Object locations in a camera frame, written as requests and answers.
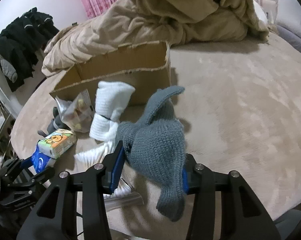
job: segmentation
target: beige blanket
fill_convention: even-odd
[[[42,71],[50,76],[124,43],[241,41],[248,31],[262,39],[268,34],[253,0],[117,0],[105,14],[62,30]]]
[[[270,33],[268,43],[247,37],[189,44],[171,49],[170,56],[173,83],[185,87],[173,103],[185,127],[187,152],[213,171],[238,170],[273,219],[299,204],[301,54]],[[52,118],[49,91],[61,75],[48,78],[17,117],[11,142],[20,158],[33,153],[37,130]],[[135,121],[142,110],[130,107],[122,118]],[[88,134],[79,134],[76,146],[57,160],[56,173],[83,171],[73,155],[96,145]],[[130,169],[126,173],[145,205],[108,212],[110,227],[151,240],[184,240],[193,196],[186,197],[181,220],[170,222],[156,210],[160,188]]]

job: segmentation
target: gray cloth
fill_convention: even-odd
[[[0,55],[0,65],[2,67],[2,71],[6,77],[13,83],[17,80],[17,72],[15,68],[10,64],[6,59]]]
[[[301,38],[285,29],[282,26],[276,25],[279,36],[286,40],[294,49],[301,53]]]
[[[126,159],[140,174],[161,184],[157,210],[172,221],[181,218],[185,201],[182,169],[185,163],[183,125],[170,100],[184,91],[172,86],[157,90],[136,123],[119,124],[116,141],[123,140]]]

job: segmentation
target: tissue pack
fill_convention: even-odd
[[[45,155],[57,159],[76,142],[74,132],[57,129],[38,142],[39,150]]]

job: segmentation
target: cardboard box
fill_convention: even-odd
[[[164,41],[138,45],[124,45],[115,51],[97,55],[86,63],[71,67],[50,95],[73,101],[83,90],[88,89],[95,105],[98,82],[122,81],[135,87],[130,105],[146,104],[157,89],[169,87],[169,48]]]

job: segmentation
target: clutter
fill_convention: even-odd
[[[36,145],[36,150],[31,156],[32,164],[37,173],[43,171],[46,167],[53,167],[56,159],[47,156],[39,150],[38,144]]]
[[[115,150],[114,140],[99,144],[95,149],[76,153],[74,155],[76,167],[79,170],[87,170],[96,163],[101,163],[104,157],[114,152]],[[110,211],[116,208],[120,208],[127,205],[143,205],[143,198],[141,195],[134,190],[132,185],[129,183],[125,172],[121,174],[121,179],[118,184],[118,188],[112,195],[104,194],[105,208],[106,211]]]
[[[100,81],[89,137],[98,141],[115,139],[119,117],[134,92],[135,88],[124,82]]]
[[[56,97],[57,109],[60,120],[68,125],[73,131],[86,133],[92,124],[92,103],[88,90],[78,94],[73,102],[60,100]]]
[[[182,179],[185,138],[170,97],[183,91],[179,86],[159,89],[148,100],[140,119],[136,123],[120,123],[116,136],[116,142],[123,140],[130,166],[161,184],[156,208],[172,221],[181,218],[185,206]]]
[[[157,89],[170,86],[168,45],[164,41],[125,45],[84,64],[74,65],[50,95],[73,101],[81,91],[87,89],[94,105],[100,81],[125,82],[136,89],[129,105],[146,104]]]
[[[76,142],[76,135],[69,130],[57,129],[38,142],[39,150],[45,155],[57,159]]]
[[[54,116],[54,119],[51,120],[50,124],[47,127],[48,134],[55,132],[57,129],[69,130],[69,127],[60,120],[60,116],[59,116],[57,107],[55,107],[55,106],[53,107],[52,114]],[[48,134],[44,133],[42,130],[38,130],[37,133],[43,137],[46,137],[48,135]]]

